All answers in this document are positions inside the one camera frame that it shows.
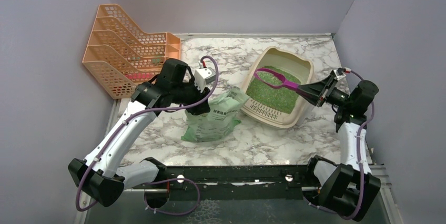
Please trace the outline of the green litter bag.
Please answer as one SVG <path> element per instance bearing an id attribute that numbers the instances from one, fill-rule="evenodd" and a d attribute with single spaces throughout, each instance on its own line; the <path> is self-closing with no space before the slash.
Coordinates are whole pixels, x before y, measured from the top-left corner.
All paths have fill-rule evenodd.
<path id="1" fill-rule="evenodd" d="M 210 142 L 225 138 L 241 124 L 237 115 L 248 99 L 243 90 L 233 87 L 208 102 L 210 112 L 202 115 L 185 112 L 187 129 L 181 140 Z"/>

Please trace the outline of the purple plastic litter scoop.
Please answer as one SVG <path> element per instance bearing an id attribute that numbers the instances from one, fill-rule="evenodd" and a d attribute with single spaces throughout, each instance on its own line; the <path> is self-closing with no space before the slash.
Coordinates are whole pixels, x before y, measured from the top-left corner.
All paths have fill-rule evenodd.
<path id="1" fill-rule="evenodd" d="M 273 89 L 285 88 L 295 93 L 298 91 L 299 85 L 289 81 L 285 75 L 269 68 L 259 68 L 254 71 L 254 77 L 260 82 L 266 84 Z"/>

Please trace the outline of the beige plastic litter box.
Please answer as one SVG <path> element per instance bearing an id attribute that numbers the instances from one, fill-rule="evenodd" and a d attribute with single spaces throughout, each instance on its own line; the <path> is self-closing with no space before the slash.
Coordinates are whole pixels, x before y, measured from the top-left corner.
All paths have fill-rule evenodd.
<path id="1" fill-rule="evenodd" d="M 246 92 L 249 84 L 254 79 L 254 71 L 264 66 L 273 66 L 297 77 L 301 84 L 309 84 L 316 81 L 314 65 L 312 61 L 304 57 L 270 46 L 256 59 L 245 78 L 241 89 Z M 295 107 L 290 114 L 282 113 L 269 108 L 249 97 L 241 109 L 247 116 L 279 129 L 286 129 L 294 125 L 300 125 L 309 117 L 313 106 L 303 98 L 298 97 Z"/>

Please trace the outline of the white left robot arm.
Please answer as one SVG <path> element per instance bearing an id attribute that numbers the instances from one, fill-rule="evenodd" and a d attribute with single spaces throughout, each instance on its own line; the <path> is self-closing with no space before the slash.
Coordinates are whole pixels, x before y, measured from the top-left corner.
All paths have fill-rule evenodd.
<path id="1" fill-rule="evenodd" d="M 219 69 L 210 56 L 199 68 L 178 59 L 165 61 L 159 74 L 136 86 L 126 110 L 105 138 L 85 158 L 74 158 L 68 171 L 77 187 L 76 209 L 86 211 L 99 203 L 112 205 L 126 189 L 165 182 L 165 166 L 152 159 L 120 167 L 130 147 L 162 112 L 185 110 L 192 115 L 210 112 L 208 99 L 217 87 Z"/>

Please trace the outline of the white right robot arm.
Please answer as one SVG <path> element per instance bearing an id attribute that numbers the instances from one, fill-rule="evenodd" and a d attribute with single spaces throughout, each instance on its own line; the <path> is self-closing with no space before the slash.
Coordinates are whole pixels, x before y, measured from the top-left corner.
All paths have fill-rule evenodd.
<path id="1" fill-rule="evenodd" d="M 373 107 L 379 88 L 369 80 L 361 80 L 350 94 L 336 88 L 337 79 L 329 76 L 322 81 L 299 85 L 297 94 L 319 107 L 329 103 L 337 107 L 334 116 L 341 146 L 340 163 L 326 158 L 310 158 L 303 178 L 309 185 L 321 186 L 313 205 L 338 214 L 345 220 L 361 221 L 377 196 L 381 181 L 375 177 L 366 157 L 366 116 Z"/>

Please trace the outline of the green litter pellets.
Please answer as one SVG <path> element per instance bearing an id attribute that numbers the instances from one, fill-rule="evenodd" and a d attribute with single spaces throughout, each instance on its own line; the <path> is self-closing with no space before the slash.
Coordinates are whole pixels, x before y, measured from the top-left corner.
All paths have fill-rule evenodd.
<path id="1" fill-rule="evenodd" d="M 285 72 L 273 66 L 264 66 L 263 68 L 271 69 L 275 72 L 283 74 L 289 81 L 300 84 L 301 81 L 292 74 Z M 280 85 L 281 82 L 278 81 L 271 73 L 259 72 L 258 76 L 265 80 L 266 82 L 273 85 Z M 246 94 L 253 100 L 260 102 L 261 104 L 277 110 L 282 113 L 290 114 L 296 104 L 299 97 L 295 91 L 288 90 L 286 88 L 273 89 L 260 80 L 254 78 L 249 84 Z"/>

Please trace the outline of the orange mesh file rack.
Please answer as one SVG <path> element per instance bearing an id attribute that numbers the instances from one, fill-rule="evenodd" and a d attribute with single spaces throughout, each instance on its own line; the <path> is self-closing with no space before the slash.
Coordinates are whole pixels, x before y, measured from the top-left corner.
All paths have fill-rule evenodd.
<path id="1" fill-rule="evenodd" d="M 117 4 L 98 6 L 82 63 L 112 99 L 130 97 L 171 58 L 181 58 L 178 36 L 144 32 Z"/>

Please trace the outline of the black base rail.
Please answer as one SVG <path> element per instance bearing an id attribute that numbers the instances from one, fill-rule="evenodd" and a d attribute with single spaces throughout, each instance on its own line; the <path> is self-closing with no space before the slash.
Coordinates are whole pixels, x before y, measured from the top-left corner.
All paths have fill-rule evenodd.
<path id="1" fill-rule="evenodd" d="M 135 186 L 172 201 L 264 200 L 303 198 L 321 185 L 306 165 L 169 166 L 156 178 L 160 185 Z"/>

